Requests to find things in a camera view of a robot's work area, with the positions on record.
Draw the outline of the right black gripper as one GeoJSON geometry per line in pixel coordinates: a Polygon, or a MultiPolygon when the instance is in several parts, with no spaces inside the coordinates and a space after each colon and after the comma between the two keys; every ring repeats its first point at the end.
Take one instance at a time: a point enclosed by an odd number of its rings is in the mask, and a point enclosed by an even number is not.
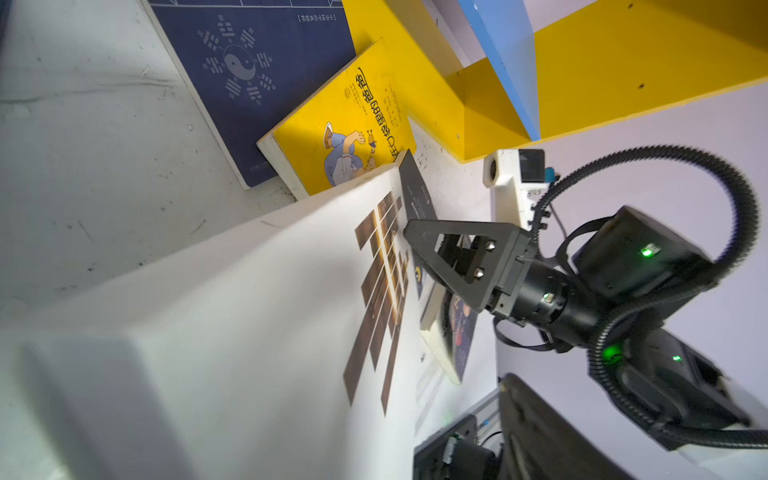
{"type": "Polygon", "coordinates": [[[537,248],[498,222],[410,220],[404,237],[430,276],[477,312],[510,318],[537,248]]]}

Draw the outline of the yellow cartoon book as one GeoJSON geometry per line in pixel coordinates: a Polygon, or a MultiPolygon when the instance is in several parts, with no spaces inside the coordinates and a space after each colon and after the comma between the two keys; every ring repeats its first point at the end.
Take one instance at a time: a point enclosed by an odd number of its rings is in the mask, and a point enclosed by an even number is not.
{"type": "Polygon", "coordinates": [[[387,44],[379,39],[258,142],[298,200],[416,149],[387,44]]]}

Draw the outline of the white book brown bars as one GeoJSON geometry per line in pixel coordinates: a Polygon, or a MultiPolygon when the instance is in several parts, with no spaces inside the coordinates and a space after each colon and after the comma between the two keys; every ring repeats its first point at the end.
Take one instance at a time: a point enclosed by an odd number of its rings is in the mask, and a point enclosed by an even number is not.
{"type": "Polygon", "coordinates": [[[76,479],[409,479],[422,353],[388,165],[3,327],[76,479]]]}

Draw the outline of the black wolf book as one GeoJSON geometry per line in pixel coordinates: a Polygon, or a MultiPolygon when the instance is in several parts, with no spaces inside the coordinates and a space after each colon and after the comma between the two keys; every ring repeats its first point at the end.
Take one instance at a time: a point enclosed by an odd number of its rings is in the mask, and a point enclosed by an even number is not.
{"type": "Polygon", "coordinates": [[[410,150],[401,152],[396,160],[401,178],[403,201],[408,220],[436,220],[431,195],[410,150]]]}

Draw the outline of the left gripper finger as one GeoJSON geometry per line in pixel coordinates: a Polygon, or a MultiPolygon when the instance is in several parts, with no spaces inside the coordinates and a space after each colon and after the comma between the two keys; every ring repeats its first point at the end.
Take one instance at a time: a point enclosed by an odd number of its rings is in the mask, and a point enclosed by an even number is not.
{"type": "Polygon", "coordinates": [[[502,479],[629,479],[525,381],[499,385],[502,479]]]}

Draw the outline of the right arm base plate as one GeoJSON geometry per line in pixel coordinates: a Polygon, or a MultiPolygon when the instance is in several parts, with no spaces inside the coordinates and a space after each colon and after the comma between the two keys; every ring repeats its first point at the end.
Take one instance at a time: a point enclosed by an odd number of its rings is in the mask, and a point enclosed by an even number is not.
{"type": "Polygon", "coordinates": [[[477,418],[469,414],[432,435],[415,450],[413,478],[496,479],[500,461],[477,442],[477,433],[477,418]]]}

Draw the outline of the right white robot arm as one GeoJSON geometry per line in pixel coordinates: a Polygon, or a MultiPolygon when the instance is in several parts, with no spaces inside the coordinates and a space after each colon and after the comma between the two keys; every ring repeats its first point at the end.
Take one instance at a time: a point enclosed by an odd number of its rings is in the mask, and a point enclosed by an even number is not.
{"type": "Polygon", "coordinates": [[[631,207],[580,228],[574,257],[541,260],[510,223],[412,220],[405,237],[448,291],[496,322],[531,325],[542,351],[584,348],[590,377],[633,424],[722,479],[767,475],[767,410],[665,321],[708,287],[695,245],[631,207]]]}

